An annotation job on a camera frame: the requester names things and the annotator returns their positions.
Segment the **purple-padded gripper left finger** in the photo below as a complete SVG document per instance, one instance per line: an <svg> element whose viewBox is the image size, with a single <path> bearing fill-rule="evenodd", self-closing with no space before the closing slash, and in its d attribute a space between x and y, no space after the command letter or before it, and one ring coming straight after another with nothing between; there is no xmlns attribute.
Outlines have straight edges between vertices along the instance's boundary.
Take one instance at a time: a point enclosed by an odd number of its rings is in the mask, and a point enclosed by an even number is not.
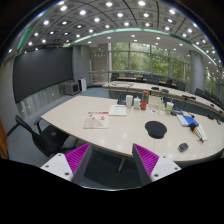
<svg viewBox="0 0 224 224"><path fill-rule="evenodd" d="M80 185L91 154L92 144L87 143L66 154L57 153L42 169Z"/></svg>

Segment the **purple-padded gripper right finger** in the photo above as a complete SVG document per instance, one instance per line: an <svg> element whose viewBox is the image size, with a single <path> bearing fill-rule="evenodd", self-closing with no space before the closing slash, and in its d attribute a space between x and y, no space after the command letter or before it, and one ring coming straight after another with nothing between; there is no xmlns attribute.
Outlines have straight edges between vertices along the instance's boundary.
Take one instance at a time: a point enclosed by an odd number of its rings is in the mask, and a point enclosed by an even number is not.
<svg viewBox="0 0 224 224"><path fill-rule="evenodd" d="M132 154L143 185L148 185L180 170L180 167L165 156L133 144Z"/></svg>

